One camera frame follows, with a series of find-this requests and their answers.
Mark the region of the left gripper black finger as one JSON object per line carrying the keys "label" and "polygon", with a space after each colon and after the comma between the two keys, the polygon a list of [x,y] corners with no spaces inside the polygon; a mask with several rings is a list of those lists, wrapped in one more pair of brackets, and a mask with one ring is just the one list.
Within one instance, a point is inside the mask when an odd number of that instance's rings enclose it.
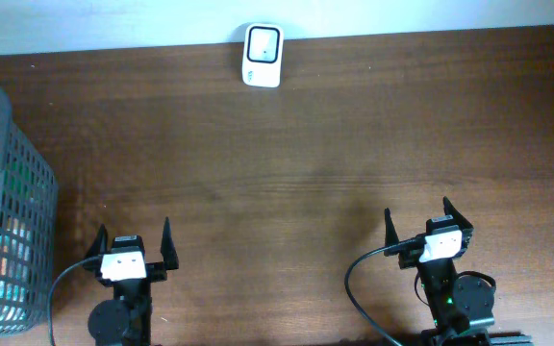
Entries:
{"label": "left gripper black finger", "polygon": [[108,231],[102,224],[97,232],[95,239],[89,246],[85,259],[87,262],[83,265],[84,269],[99,269],[101,266],[101,258],[108,251]]}
{"label": "left gripper black finger", "polygon": [[168,217],[164,220],[160,252],[163,257],[164,268],[166,270],[177,270],[179,268],[179,259],[172,238]]}

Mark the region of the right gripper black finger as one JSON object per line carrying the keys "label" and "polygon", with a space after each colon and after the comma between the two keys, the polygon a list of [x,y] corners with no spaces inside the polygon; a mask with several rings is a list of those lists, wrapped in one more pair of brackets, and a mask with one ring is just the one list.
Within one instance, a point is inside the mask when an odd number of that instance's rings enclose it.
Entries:
{"label": "right gripper black finger", "polygon": [[394,227],[390,209],[386,208],[384,210],[384,219],[385,219],[385,247],[386,250],[384,251],[384,254],[386,256],[394,256],[398,253],[397,245],[399,244],[400,240],[398,237],[398,234],[396,232],[396,229]]}
{"label": "right gripper black finger", "polygon": [[451,201],[444,196],[442,198],[445,215],[450,215],[461,230],[472,230],[473,225],[454,207]]}

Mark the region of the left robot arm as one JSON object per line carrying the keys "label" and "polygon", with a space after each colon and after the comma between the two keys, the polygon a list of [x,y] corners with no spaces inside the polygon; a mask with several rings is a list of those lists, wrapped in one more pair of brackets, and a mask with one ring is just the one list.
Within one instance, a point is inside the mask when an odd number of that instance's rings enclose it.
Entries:
{"label": "left robot arm", "polygon": [[83,265],[98,283],[113,290],[113,298],[99,303],[88,317],[88,332],[97,345],[151,343],[151,284],[166,281],[167,273],[179,268],[168,220],[164,221],[160,253],[160,261],[147,262],[141,236],[108,241],[106,227],[99,228]]}

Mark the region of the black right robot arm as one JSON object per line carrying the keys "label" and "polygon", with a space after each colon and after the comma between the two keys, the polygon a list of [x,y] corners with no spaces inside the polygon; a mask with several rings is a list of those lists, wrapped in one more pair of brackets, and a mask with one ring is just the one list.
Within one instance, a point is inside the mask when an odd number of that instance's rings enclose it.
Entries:
{"label": "black right robot arm", "polygon": [[387,257],[397,256],[399,267],[416,270],[415,283],[426,297],[435,327],[420,333],[421,345],[531,345],[525,334],[491,334],[494,325],[493,277],[456,270],[454,260],[462,257],[472,239],[473,225],[446,197],[443,216],[426,221],[425,232],[401,240],[390,210],[384,211]]}

